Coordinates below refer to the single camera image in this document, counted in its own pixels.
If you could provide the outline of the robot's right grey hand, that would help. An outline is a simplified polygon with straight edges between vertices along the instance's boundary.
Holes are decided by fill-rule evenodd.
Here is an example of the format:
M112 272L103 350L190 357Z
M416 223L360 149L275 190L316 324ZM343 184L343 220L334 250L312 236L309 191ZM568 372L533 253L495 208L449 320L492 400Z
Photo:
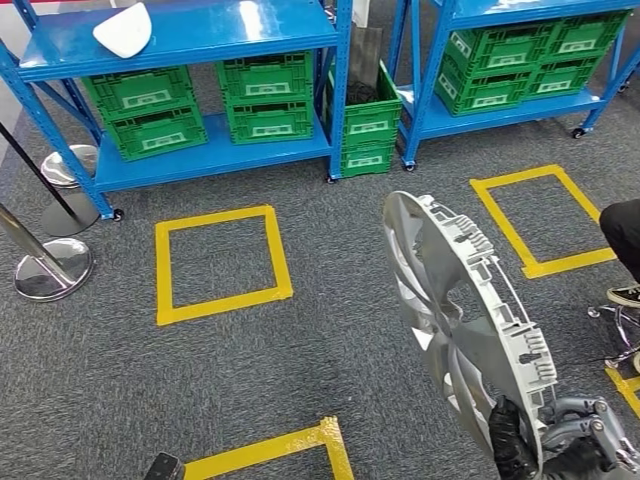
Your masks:
M502 479L638 479L639 452L626 437L620 422L601 398L563 398L552 406L557 416L573 414L549 432L571 442L540 466L521 435L520 412L500 396L492 409L488 430L494 460Z

